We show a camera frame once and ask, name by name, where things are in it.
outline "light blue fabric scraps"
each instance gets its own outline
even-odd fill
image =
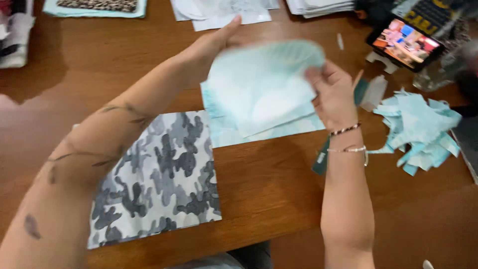
[[[218,107],[214,99],[211,98],[207,84],[201,84],[201,91],[204,108],[210,117],[209,128],[213,148],[325,129],[319,117],[312,114],[244,138],[240,135],[234,120],[227,116],[227,113]]]
[[[144,18],[146,14],[146,1],[138,0],[135,12],[103,11],[89,9],[64,8],[56,5],[57,0],[45,0],[43,12],[55,17],[121,17]]]
[[[212,64],[206,94],[245,138],[313,115],[316,92],[304,71],[324,61],[322,49],[304,40],[232,50]]]
[[[384,116],[383,122],[390,128],[383,148],[368,153],[393,153],[395,149],[405,152],[397,167],[414,176],[418,168],[428,171],[439,167],[450,155],[458,156],[459,147],[446,132],[456,127],[461,115],[450,109],[444,101],[428,100],[420,94],[403,89],[395,96],[385,99],[374,111]]]

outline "hand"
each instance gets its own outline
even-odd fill
[[[321,69],[309,67],[305,77],[317,91],[312,104],[328,131],[348,128],[358,122],[352,77],[348,73],[327,60]]]
[[[201,36],[187,49],[175,56],[185,66],[183,73],[189,86],[195,86],[207,79],[212,62],[226,47],[229,38],[237,32],[241,22],[241,16],[237,15],[228,25],[214,33]]]

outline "tablet stand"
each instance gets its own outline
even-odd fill
[[[371,63],[375,62],[376,60],[384,63],[386,66],[384,71],[389,74],[393,74],[399,68],[394,63],[392,63],[390,59],[378,55],[375,51],[370,52],[365,59]]]

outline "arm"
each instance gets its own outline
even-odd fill
[[[41,168],[0,246],[0,268],[85,268],[92,194],[179,90],[206,80],[240,17],[166,60],[71,131]]]
[[[332,132],[358,122],[349,74],[331,62],[306,76],[318,91],[317,114]],[[360,129],[331,137],[330,148],[363,147]],[[374,268],[374,216],[365,179],[363,152],[329,152],[321,229],[326,268]]]

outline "gray camouflage fabric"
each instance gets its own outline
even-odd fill
[[[88,249],[216,220],[208,115],[163,114],[98,186]]]

